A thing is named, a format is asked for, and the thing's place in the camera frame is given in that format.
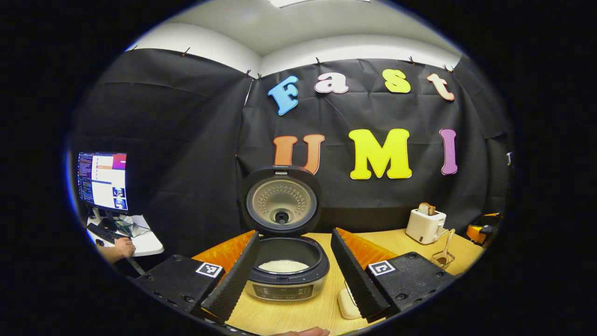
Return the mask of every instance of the rice cooker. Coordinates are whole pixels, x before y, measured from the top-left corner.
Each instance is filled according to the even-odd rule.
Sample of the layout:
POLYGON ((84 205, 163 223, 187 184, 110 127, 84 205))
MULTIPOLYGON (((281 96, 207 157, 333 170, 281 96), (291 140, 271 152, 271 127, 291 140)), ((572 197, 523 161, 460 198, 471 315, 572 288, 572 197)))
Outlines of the rice cooker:
POLYGON ((321 245, 301 236, 317 225, 321 188, 298 166, 266 166, 243 180, 239 202, 245 224, 259 231, 260 250, 245 291, 270 301, 317 296, 330 262, 321 245))

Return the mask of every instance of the ceiling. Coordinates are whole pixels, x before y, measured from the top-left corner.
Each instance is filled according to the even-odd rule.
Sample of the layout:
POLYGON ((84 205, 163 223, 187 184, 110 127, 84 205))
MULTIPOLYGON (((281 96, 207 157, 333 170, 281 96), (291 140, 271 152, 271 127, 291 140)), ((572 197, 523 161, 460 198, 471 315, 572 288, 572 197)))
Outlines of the ceiling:
POLYGON ((381 0, 311 0, 283 8, 268 0, 210 0, 164 23, 213 30, 261 56, 313 39, 356 34, 409 38, 461 54, 434 30, 381 0))

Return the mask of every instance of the orange object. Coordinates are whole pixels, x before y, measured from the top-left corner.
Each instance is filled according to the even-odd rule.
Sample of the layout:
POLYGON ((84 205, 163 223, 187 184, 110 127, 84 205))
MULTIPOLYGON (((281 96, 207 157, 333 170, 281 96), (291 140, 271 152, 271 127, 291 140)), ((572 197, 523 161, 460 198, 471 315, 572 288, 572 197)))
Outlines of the orange object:
POLYGON ((340 237, 342 237, 363 269, 365 269, 368 264, 392 259, 398 256, 396 253, 371 243, 369 240, 361 238, 356 234, 342 230, 341 228, 336 228, 336 230, 338 230, 340 237))
POLYGON ((210 264, 216 264, 222 266, 226 271, 226 274, 222 277, 224 279, 230 269, 247 247, 247 243, 255 233, 255 230, 236 236, 232 239, 226 240, 225 242, 215 245, 209 250, 205 250, 191 259, 199 260, 203 262, 209 262, 210 264))
POLYGON ((478 227, 476 225, 469 225, 469 228, 466 230, 466 235, 469 236, 475 243, 483 243, 486 238, 486 234, 479 233, 483 227, 478 227))

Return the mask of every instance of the white ceiling light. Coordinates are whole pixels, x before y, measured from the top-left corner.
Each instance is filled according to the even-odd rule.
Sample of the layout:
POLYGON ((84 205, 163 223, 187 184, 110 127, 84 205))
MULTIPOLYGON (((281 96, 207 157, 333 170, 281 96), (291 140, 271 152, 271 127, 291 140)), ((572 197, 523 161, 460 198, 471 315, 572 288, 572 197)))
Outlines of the white ceiling light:
MULTIPOLYGON (((312 0, 268 0, 268 1, 271 2, 272 5, 274 5, 278 8, 282 8, 282 7, 299 4, 301 2, 312 1, 312 0)), ((350 1, 371 2, 371 0, 350 0, 350 1)))

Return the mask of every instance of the white desk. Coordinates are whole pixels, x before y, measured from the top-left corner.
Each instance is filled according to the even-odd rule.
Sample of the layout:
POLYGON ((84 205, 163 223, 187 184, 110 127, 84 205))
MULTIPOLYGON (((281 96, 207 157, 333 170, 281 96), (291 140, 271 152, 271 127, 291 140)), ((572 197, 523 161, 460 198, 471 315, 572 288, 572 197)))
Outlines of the white desk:
MULTIPOLYGON (((147 222, 143 218, 143 215, 131 216, 131 217, 132 217, 133 221, 137 225, 140 226, 139 230, 141 230, 141 235, 131 238, 133 245, 135 245, 135 253, 133 253, 133 257, 162 253, 164 251, 164 247, 163 247, 162 243, 158 240, 158 238, 155 236, 155 234, 153 232, 144 233, 145 231, 147 231, 147 229, 145 229, 143 227, 146 227, 146 228, 150 228, 150 227, 149 227, 149 224, 147 224, 147 222)), ((101 218, 97 218, 97 217, 94 219, 87 218, 87 225, 89 223, 93 223, 93 224, 97 225, 100 223, 100 221, 101 221, 101 218)), ((99 239, 104 242, 104 246, 114 246, 114 244, 107 242, 104 239, 96 236, 89 230, 87 230, 87 234, 91 238, 91 241, 94 243, 96 242, 96 239, 99 239)))

